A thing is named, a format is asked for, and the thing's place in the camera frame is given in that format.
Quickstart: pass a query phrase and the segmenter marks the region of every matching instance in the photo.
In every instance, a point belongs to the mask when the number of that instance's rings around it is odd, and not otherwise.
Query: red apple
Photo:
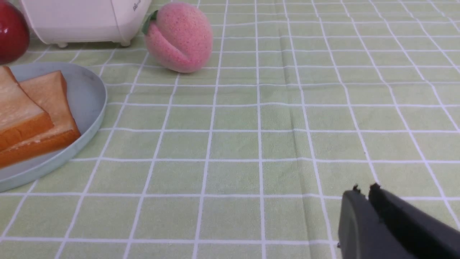
[[[24,15],[10,2],[0,0],[0,65],[24,55],[29,43],[29,27]]]

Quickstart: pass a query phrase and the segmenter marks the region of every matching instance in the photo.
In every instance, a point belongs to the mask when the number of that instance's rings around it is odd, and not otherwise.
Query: white appliance
[[[45,44],[112,41],[127,47],[152,0],[20,0],[29,27]]]

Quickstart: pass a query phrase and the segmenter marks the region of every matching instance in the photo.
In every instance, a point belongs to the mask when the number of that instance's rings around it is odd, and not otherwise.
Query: pink peach
[[[206,15],[191,4],[165,4],[147,18],[142,32],[149,53],[168,69],[195,72],[211,57],[211,24]]]

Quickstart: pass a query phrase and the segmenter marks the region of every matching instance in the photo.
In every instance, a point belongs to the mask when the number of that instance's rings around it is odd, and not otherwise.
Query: toast
[[[49,113],[54,127],[0,151],[0,168],[66,148],[81,136],[70,112],[67,83],[61,71],[19,84],[30,99]]]
[[[53,127],[50,115],[21,89],[7,66],[0,66],[0,151]]]

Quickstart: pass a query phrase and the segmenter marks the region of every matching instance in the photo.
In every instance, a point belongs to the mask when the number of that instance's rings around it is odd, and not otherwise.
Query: table
[[[458,1],[190,3],[214,32],[193,74],[140,33],[31,41],[16,64],[86,66],[109,105],[77,157],[0,194],[3,258],[337,259],[355,183],[460,228]]]

